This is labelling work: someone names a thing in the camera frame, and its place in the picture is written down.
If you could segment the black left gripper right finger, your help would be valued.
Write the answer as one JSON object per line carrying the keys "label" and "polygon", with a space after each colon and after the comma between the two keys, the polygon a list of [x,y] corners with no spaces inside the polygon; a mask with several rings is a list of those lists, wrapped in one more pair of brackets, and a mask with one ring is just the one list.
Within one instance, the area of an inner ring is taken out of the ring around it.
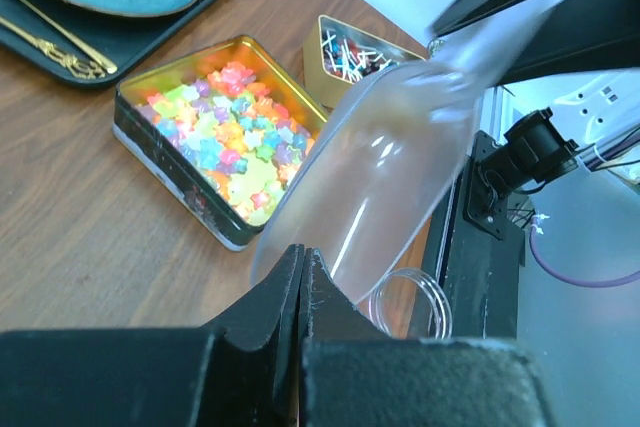
{"label": "black left gripper right finger", "polygon": [[552,426],[536,364],[502,339],[393,339],[305,252],[300,285],[302,426]]}

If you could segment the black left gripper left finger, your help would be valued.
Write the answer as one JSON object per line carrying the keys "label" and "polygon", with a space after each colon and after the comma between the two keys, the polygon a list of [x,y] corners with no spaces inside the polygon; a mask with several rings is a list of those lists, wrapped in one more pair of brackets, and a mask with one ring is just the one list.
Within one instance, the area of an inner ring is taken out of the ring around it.
{"label": "black left gripper left finger", "polygon": [[200,327],[1,336],[5,426],[288,426],[305,250]]}

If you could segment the clear plastic scoop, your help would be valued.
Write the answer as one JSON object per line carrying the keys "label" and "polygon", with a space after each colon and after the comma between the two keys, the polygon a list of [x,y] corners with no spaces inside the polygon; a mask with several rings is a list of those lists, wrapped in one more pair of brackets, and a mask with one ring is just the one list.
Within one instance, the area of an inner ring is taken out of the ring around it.
{"label": "clear plastic scoop", "polygon": [[353,303],[394,267],[455,181],[477,102],[562,0],[526,0],[456,33],[433,60],[370,75],[342,97],[262,234],[251,281],[285,250],[319,250]]}

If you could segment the black tin of star candies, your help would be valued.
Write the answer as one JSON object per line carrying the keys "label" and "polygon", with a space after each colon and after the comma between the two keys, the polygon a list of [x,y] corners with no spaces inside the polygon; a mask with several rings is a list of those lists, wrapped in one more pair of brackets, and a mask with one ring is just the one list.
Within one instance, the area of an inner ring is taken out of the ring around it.
{"label": "black tin of star candies", "polygon": [[328,119],[239,35],[123,80],[114,135],[230,251],[264,229]]}

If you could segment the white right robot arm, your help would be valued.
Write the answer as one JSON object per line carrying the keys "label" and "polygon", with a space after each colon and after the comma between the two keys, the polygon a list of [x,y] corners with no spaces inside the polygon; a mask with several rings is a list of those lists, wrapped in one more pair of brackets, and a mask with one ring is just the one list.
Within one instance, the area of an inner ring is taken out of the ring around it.
{"label": "white right robot arm", "polygon": [[430,31],[487,86],[639,65],[639,0],[455,0]]}

